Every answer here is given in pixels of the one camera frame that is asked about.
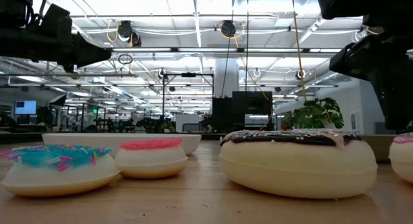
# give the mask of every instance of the white bowl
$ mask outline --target white bowl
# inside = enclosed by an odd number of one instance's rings
[[[121,144],[125,141],[161,139],[168,137],[180,137],[181,147],[186,155],[192,154],[201,141],[200,135],[195,134],[116,134],[116,133],[58,133],[43,134],[45,144],[65,144],[65,145],[84,145],[89,147],[110,147],[110,153],[115,157]]]

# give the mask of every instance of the blue icing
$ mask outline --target blue icing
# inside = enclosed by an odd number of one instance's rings
[[[45,145],[46,148],[35,148],[35,147],[26,147],[26,148],[15,148],[8,157],[13,157],[15,155],[21,156],[21,162],[24,165],[30,167],[49,167],[57,169],[57,166],[60,164],[60,161],[49,164],[48,161],[51,159],[61,158],[61,156],[66,156],[72,158],[71,160],[66,160],[64,165],[69,165],[70,168],[81,167],[86,164],[92,164],[90,157],[94,156],[94,152],[97,157],[105,156],[106,154],[112,151],[111,148],[102,148],[103,152],[100,152],[99,148],[86,147],[81,145],[72,145],[68,148],[66,145],[55,144],[55,145]],[[19,158],[13,159],[16,163],[19,162]]]

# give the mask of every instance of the chocolate icing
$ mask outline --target chocolate icing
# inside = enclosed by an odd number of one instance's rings
[[[287,131],[256,131],[256,130],[242,130],[229,134],[221,142],[221,146],[227,141],[234,143],[244,143],[253,141],[274,141],[274,142],[290,142],[306,145],[323,145],[336,146],[333,139],[326,137],[320,133],[343,136],[344,144],[346,145],[352,140],[361,141],[362,138],[349,132],[327,129],[306,129],[306,130],[292,130]]]

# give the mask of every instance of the wooden table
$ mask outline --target wooden table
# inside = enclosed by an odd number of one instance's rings
[[[219,151],[217,141],[203,141],[178,177],[139,181],[119,176],[103,189],[77,196],[25,199],[0,189],[0,223],[413,223],[413,186],[390,165],[379,166],[374,188],[364,195],[292,199],[229,181]],[[9,167],[0,160],[0,179]]]

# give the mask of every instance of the toy donut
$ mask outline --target toy donut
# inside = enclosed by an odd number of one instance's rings
[[[115,164],[128,178],[157,179],[175,176],[186,167],[180,138],[153,139],[122,143]]]
[[[232,181],[280,196],[356,196],[372,187],[378,167],[359,136],[333,130],[244,130],[221,146],[221,166]]]
[[[45,145],[13,148],[0,154],[13,161],[2,186],[20,196],[77,194],[102,187],[119,173],[112,149]]]
[[[389,158],[394,172],[413,183],[413,133],[402,134],[393,139]]]

